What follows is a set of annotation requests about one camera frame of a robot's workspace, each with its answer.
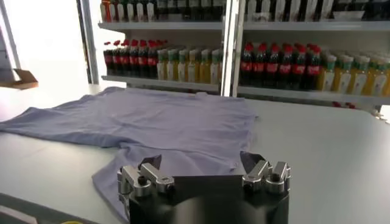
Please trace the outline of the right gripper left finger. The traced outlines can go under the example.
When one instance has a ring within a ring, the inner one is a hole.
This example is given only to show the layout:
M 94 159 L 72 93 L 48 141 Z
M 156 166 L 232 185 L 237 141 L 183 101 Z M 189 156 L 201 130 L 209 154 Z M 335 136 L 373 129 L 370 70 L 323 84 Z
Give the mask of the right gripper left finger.
M 163 174 L 151 163 L 143 163 L 137 169 L 131 165 L 122 166 L 117 172 L 118 194 L 128 197 L 147 197 L 155 189 L 160 194 L 172 194 L 175 191 L 174 178 Z

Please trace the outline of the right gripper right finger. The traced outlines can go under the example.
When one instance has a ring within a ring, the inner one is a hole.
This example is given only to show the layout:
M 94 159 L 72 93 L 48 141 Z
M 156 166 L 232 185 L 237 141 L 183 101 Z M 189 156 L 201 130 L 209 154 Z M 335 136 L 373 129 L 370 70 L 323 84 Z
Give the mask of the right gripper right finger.
M 273 166 L 260 154 L 241 151 L 241 163 L 246 171 L 242 187 L 247 194 L 266 191 L 269 194 L 284 194 L 290 191 L 291 167 L 279 161 Z

